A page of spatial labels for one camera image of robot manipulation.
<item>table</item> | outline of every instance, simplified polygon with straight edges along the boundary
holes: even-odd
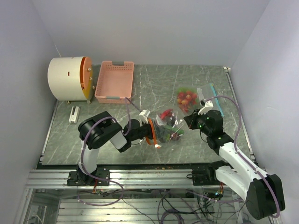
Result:
[[[93,66],[94,82],[97,80],[100,66]],[[232,97],[225,70],[221,66],[197,65],[135,65],[132,89],[132,101],[142,109],[162,112],[176,106],[176,89],[180,86],[199,87],[213,83],[218,95]],[[238,125],[235,106],[228,100],[219,101],[224,113],[224,130],[234,137]],[[72,106],[80,107],[76,124],[69,123]],[[124,127],[128,122],[125,105],[100,104],[93,98],[92,103],[59,102],[46,142],[43,165],[75,165],[79,162],[81,143],[78,137],[78,125],[85,119],[103,111],[108,111]],[[137,118],[139,112],[130,106],[131,118]],[[100,149],[98,164],[167,164],[213,162],[221,159],[200,139],[199,131],[189,130],[186,125],[180,141],[163,145],[157,149],[143,141],[119,153],[110,142]],[[238,138],[239,148],[250,155],[249,146],[243,129]]]

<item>pink plastic basket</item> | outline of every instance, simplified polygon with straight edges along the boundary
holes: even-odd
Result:
[[[100,103],[124,104],[131,98],[133,85],[133,62],[103,61],[95,97]]]

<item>wall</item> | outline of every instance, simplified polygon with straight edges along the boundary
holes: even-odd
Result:
[[[287,224],[298,222],[299,1],[267,6],[232,67],[232,82],[259,164],[283,181]]]
[[[232,66],[269,0],[33,0],[62,56]]]
[[[57,51],[30,0],[0,1],[0,217],[11,224],[38,162],[55,103],[47,67]]]

